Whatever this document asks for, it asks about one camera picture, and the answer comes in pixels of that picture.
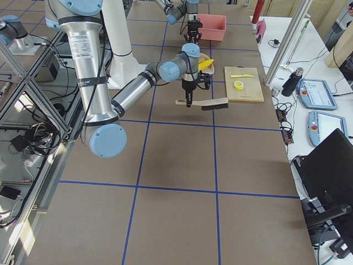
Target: wooden cutting board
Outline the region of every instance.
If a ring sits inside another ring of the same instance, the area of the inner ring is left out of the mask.
[[[264,102],[258,70],[256,68],[229,67],[224,68],[226,77],[227,98],[238,102]],[[231,78],[231,75],[253,75],[255,77]],[[244,89],[238,91],[233,87],[235,81],[241,81]]]

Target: computer screen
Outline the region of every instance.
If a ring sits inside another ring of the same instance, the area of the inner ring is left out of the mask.
[[[341,204],[353,207],[353,145],[339,129],[321,142],[301,167],[308,195],[318,197],[326,210]],[[353,213],[332,222],[353,253]]]

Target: pink basket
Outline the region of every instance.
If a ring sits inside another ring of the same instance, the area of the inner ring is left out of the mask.
[[[199,14],[203,27],[199,29],[202,33],[201,40],[222,41],[226,33],[225,15]]]

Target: table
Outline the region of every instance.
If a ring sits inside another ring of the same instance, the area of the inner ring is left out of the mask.
[[[246,7],[200,13],[225,14],[227,32],[200,42],[216,73],[194,99],[225,96],[225,66],[256,67],[262,79]],[[134,3],[134,56],[173,57],[180,26],[156,4]],[[262,104],[202,112],[174,104],[180,85],[155,87],[129,110],[118,157],[98,159],[76,141],[27,264],[315,264],[268,88]]]
[[[261,19],[265,19],[267,30],[265,32],[262,43],[259,46],[259,50],[261,52],[261,59],[264,63],[264,69],[265,71],[267,71],[268,69],[267,66],[270,66],[277,51],[277,49],[268,45],[268,41],[274,40],[274,39],[278,39],[279,41],[281,41],[286,31],[286,28],[288,27],[291,21],[291,18],[263,17]],[[303,23],[300,29],[296,33],[296,36],[294,37],[294,41],[289,47],[288,52],[286,53],[286,56],[284,57],[283,64],[285,64],[286,61],[288,60],[289,55],[292,52],[293,47],[296,43],[296,40],[300,35],[300,30],[304,26],[304,23],[306,22],[306,20],[307,19],[303,20]],[[309,23],[306,31],[303,34],[303,38],[297,48],[297,51],[293,56],[292,61],[309,61],[313,58],[316,58],[322,49],[324,49],[323,52],[326,52],[325,55],[317,59],[317,62],[313,65],[313,67],[309,72],[308,70],[310,69],[314,61],[293,63],[293,64],[290,64],[290,66],[294,69],[296,67],[303,67],[304,68],[303,75],[305,76],[305,78],[326,80],[331,91],[334,93],[335,84],[337,83],[338,80],[340,80],[343,77],[343,75],[337,68],[326,67],[324,60],[325,60],[325,56],[328,55],[328,52],[320,36],[315,30],[315,27],[311,22]],[[280,68],[277,71],[277,74],[274,80],[272,81],[270,88],[272,87],[282,88],[282,85],[288,79],[289,75],[290,75],[290,71]],[[349,84],[345,79],[339,81],[336,84],[336,87],[338,91],[337,94],[352,92],[351,87],[349,86]],[[277,98],[280,102],[293,103],[295,101],[293,97],[284,97],[281,94]],[[330,111],[323,111],[323,112],[332,113],[338,116],[344,116],[347,122],[348,132],[351,135],[353,132],[353,119],[352,119],[353,95],[346,96],[346,97],[335,97],[335,100],[339,108],[332,112]],[[314,149],[314,146],[310,142],[309,133],[308,133],[308,117],[311,111],[312,110],[306,109],[302,104],[301,100],[298,99],[296,111],[294,112],[294,108],[292,108],[289,114],[287,115],[289,122],[291,122],[292,124],[293,124],[293,120],[295,120],[295,129],[294,129],[295,133],[293,136],[294,144],[289,145],[288,147],[288,159],[290,161],[295,156],[307,155]],[[306,195],[302,188],[300,177],[294,166],[292,166],[292,173],[296,180],[296,186],[297,186],[299,195],[301,199],[303,199],[306,197]],[[332,251],[328,248],[328,246],[332,242],[328,242],[320,250],[320,260],[322,262],[324,262],[328,257],[330,257],[333,254]],[[330,262],[330,264],[352,264],[352,262],[353,262],[353,255],[349,255],[343,260],[335,258]]]

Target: white desk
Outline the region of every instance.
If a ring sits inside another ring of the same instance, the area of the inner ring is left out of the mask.
[[[264,37],[262,39],[261,44],[259,45],[259,50],[261,52],[261,59],[263,61],[264,69],[265,72],[267,72],[268,67],[266,66],[271,66],[271,62],[277,52],[276,48],[271,47],[268,45],[269,40],[274,40],[277,39],[279,41],[282,41],[282,38],[285,34],[285,31],[291,21],[291,18],[275,18],[275,17],[264,17],[260,19],[265,19],[266,25],[267,25],[267,30],[264,34]],[[298,29],[298,32],[296,33],[296,36],[294,38],[293,43],[290,45],[290,48],[288,49],[288,52],[286,56],[284,57],[284,60],[282,64],[285,64],[286,61],[289,58],[290,53],[293,50],[293,47],[296,43],[296,40],[299,38],[300,31],[304,27],[304,23],[307,19],[303,20],[302,26]],[[322,42],[319,34],[315,30],[314,26],[312,23],[309,23],[306,31],[304,32],[303,38],[298,45],[298,48],[292,58],[292,61],[309,61],[313,58],[316,58],[319,54],[319,52],[324,48],[324,43]],[[335,83],[343,77],[341,72],[337,68],[327,68],[326,64],[324,62],[326,56],[328,55],[328,52],[321,58],[317,60],[317,62],[314,64],[314,66],[311,68],[311,70],[308,72],[309,68],[313,64],[314,61],[312,62],[300,62],[300,63],[291,63],[290,66],[293,69],[296,69],[297,67],[303,67],[304,68],[304,76],[305,78],[309,79],[319,79],[319,80],[326,80],[331,91],[335,92],[334,85]],[[289,78],[290,75],[289,70],[284,70],[284,69],[279,69],[277,71],[277,74],[274,78],[274,80],[271,83],[270,88],[272,87],[279,87],[282,89],[282,85],[286,82],[286,80]],[[343,93],[348,93],[352,92],[351,87],[347,83],[345,79],[339,81],[336,85],[337,87],[337,94],[343,94]],[[280,93],[277,96],[278,100],[280,103],[282,102],[292,102],[294,103],[295,99],[294,97],[284,97]],[[349,96],[344,96],[344,97],[335,97],[335,100],[338,104],[338,110],[334,111],[323,111],[327,112],[330,114],[338,115],[338,116],[343,116],[346,119],[347,122],[347,130],[349,135],[353,135],[353,95]],[[314,146],[311,144],[310,139],[309,139],[309,133],[308,133],[308,117],[309,113],[312,111],[310,109],[306,109],[301,102],[300,98],[298,98],[297,102],[297,108],[294,113],[295,107],[293,107],[288,115],[287,115],[287,120],[293,124],[293,119],[295,120],[294,124],[294,144],[289,146],[288,150],[288,159],[291,161],[295,156],[297,155],[307,155],[309,154],[313,149]],[[302,184],[300,181],[300,177],[294,168],[292,166],[292,172],[293,176],[296,180],[296,186],[299,192],[299,195],[302,198],[305,198]],[[331,242],[327,242],[325,245],[323,245],[320,249],[320,262],[323,263],[325,262],[333,253],[329,249],[329,245]],[[353,255],[350,254],[348,255],[345,259],[338,259],[334,258],[329,264],[332,265],[343,265],[343,264],[353,264]]]

